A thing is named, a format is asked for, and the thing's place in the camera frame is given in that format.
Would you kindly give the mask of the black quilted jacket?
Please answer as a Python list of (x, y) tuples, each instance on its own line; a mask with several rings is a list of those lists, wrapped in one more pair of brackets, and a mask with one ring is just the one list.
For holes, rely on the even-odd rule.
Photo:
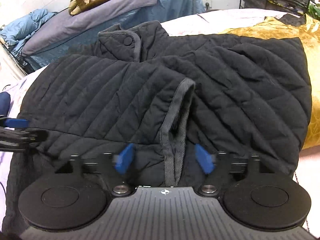
[(240, 157), (291, 177), (311, 117), (311, 87), (279, 55), (282, 40), (233, 34), (169, 36), (158, 22), (102, 31), (47, 66), (26, 92), (19, 117), (48, 132), (14, 153), (2, 229), (21, 233), (22, 191), (58, 162), (96, 157), (131, 142), (128, 180), (200, 186), (194, 146)]

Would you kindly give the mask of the light blue crumpled garment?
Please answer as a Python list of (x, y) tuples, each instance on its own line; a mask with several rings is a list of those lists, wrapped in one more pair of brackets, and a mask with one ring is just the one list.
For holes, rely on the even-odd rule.
[(20, 57), (26, 42), (56, 14), (47, 9), (36, 9), (6, 25), (1, 30), (1, 39), (15, 57)]

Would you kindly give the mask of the golden yellow velvet garment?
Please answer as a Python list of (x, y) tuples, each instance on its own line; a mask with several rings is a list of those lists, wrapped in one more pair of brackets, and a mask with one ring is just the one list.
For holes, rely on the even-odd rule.
[(319, 20), (310, 16), (296, 17), (285, 14), (280, 17), (266, 16), (250, 27), (228, 28), (221, 34), (254, 37), (263, 40), (282, 40), (283, 46), (276, 46), (279, 55), (292, 63), (297, 60), (303, 67), (297, 67), (299, 74), (307, 79), (311, 87), (312, 107), (308, 132), (303, 149), (319, 146)]

